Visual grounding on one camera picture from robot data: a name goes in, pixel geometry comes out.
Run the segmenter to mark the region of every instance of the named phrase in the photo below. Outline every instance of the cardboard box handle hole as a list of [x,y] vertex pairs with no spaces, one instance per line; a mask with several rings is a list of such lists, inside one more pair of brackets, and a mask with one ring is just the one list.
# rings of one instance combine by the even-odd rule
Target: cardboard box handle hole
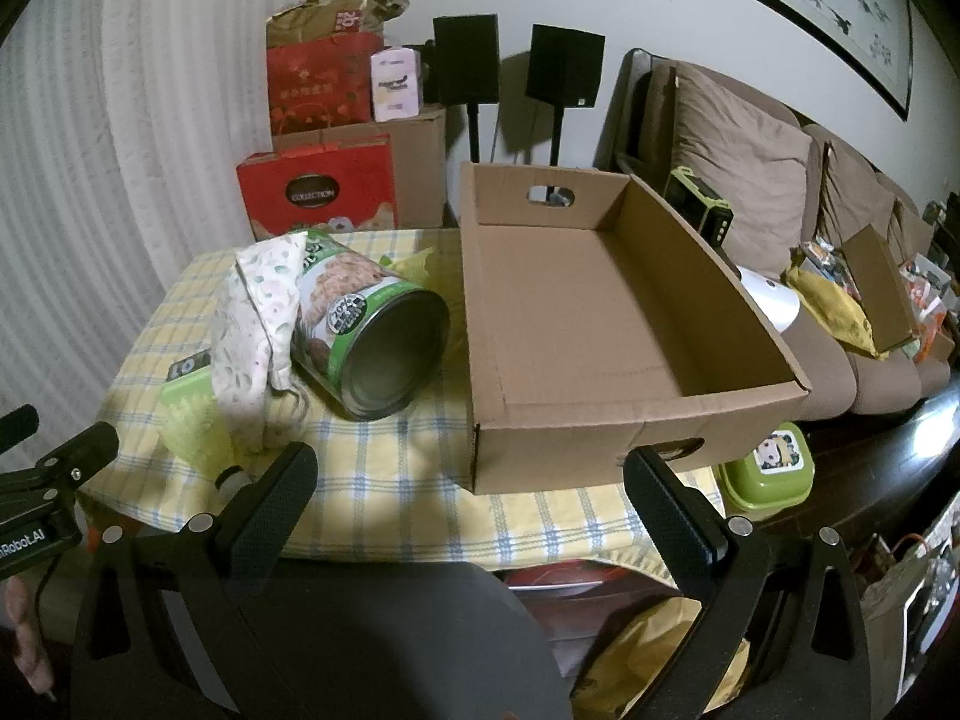
[[576,196],[573,189],[567,187],[548,187],[539,185],[530,187],[527,200],[534,205],[546,205],[550,208],[569,208]]
[[[676,442],[653,443],[650,448],[656,452],[665,463],[671,460],[679,460],[688,457],[704,445],[704,440],[700,437],[690,437],[689,439],[680,439]],[[616,464],[623,465],[626,458],[620,458]]]

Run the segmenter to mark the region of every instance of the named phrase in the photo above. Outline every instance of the bird painting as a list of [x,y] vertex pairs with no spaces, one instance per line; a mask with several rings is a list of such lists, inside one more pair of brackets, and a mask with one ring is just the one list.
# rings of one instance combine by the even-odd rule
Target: bird painting
[[836,19],[837,21],[837,26],[843,29],[843,33],[845,35],[850,34],[850,21],[845,19],[842,15],[837,13],[835,10],[833,10],[833,8],[831,8],[830,10],[832,10],[833,12],[833,18]]

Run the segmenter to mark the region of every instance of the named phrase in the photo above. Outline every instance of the yellow plaid tablecloth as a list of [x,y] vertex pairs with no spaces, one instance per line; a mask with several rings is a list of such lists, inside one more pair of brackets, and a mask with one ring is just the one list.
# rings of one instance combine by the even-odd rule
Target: yellow plaid tablecloth
[[[317,450],[317,489],[287,543],[292,557],[468,560],[488,569],[593,557],[661,579],[668,574],[623,485],[552,493],[473,495],[469,367],[458,230],[337,236],[378,259],[433,247],[438,292],[451,309],[442,370],[402,412],[376,422],[338,418],[312,398],[302,440]],[[116,426],[117,459],[85,485],[93,499],[141,522],[179,530],[219,512],[212,483],[172,457],[158,435],[160,388],[172,362],[210,346],[214,293],[233,252],[197,257],[169,290],[107,393],[100,418]],[[244,459],[257,476],[275,458]],[[723,511],[708,470],[682,475]]]

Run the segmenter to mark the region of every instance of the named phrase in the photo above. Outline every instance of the green plastic container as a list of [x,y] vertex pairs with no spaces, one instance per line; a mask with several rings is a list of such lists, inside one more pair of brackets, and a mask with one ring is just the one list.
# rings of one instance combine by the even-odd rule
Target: green plastic container
[[785,422],[747,457],[717,466],[716,477],[728,509],[736,509],[727,514],[764,519],[803,503],[813,488],[813,471],[803,433]]

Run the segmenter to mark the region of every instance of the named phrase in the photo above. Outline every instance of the red gift bag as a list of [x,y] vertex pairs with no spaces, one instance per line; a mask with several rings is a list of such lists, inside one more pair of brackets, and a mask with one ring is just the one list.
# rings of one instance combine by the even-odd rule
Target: red gift bag
[[370,57],[382,48],[372,32],[338,32],[267,49],[271,134],[371,122]]

